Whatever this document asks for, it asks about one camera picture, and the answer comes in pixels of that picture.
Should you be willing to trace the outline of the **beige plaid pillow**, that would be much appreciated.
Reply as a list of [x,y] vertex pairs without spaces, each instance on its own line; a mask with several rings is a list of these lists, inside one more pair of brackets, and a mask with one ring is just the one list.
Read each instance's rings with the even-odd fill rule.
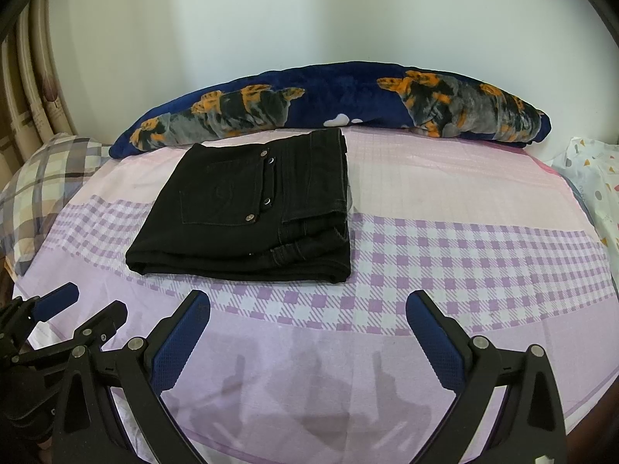
[[64,206],[110,159],[110,146],[57,134],[25,161],[1,192],[1,257],[25,275]]

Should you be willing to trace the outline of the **navy dog print bolster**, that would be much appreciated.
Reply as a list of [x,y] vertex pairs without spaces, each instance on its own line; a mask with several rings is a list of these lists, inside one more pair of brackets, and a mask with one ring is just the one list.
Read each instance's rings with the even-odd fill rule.
[[522,148],[551,132],[544,111],[464,75],[377,62],[273,70],[185,94],[146,112],[114,159],[279,129],[406,129]]

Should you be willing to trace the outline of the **white polka dot pillow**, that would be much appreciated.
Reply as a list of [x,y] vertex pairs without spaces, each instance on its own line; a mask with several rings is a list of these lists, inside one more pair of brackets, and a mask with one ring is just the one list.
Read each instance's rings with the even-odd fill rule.
[[618,286],[619,240],[618,145],[574,137],[552,161],[552,168],[572,186],[587,210],[610,261],[610,273]]

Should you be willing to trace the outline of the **black denim pants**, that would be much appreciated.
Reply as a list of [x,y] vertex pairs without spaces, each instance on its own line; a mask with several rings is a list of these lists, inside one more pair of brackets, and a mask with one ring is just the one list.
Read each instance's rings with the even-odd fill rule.
[[140,275],[342,283],[351,275],[345,137],[194,145],[126,252]]

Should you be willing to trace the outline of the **lilac checked bed sheet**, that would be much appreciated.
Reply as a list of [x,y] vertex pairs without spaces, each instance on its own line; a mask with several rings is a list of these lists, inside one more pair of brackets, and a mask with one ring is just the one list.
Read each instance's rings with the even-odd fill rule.
[[618,375],[618,297],[605,244],[554,170],[489,143],[345,131],[351,276],[339,285],[141,276],[125,254],[183,157],[110,161],[63,208],[16,294],[67,282],[78,301],[31,335],[71,337],[113,300],[112,347],[148,334],[192,290],[209,325],[162,395],[212,463],[406,463],[447,411],[405,319],[423,289],[471,335],[541,345],[567,427]]

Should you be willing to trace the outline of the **rattan headboard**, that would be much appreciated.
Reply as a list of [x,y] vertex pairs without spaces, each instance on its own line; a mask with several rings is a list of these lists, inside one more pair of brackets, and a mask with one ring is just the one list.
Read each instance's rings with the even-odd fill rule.
[[49,38],[49,0],[31,0],[1,43],[1,183],[53,136],[72,134]]

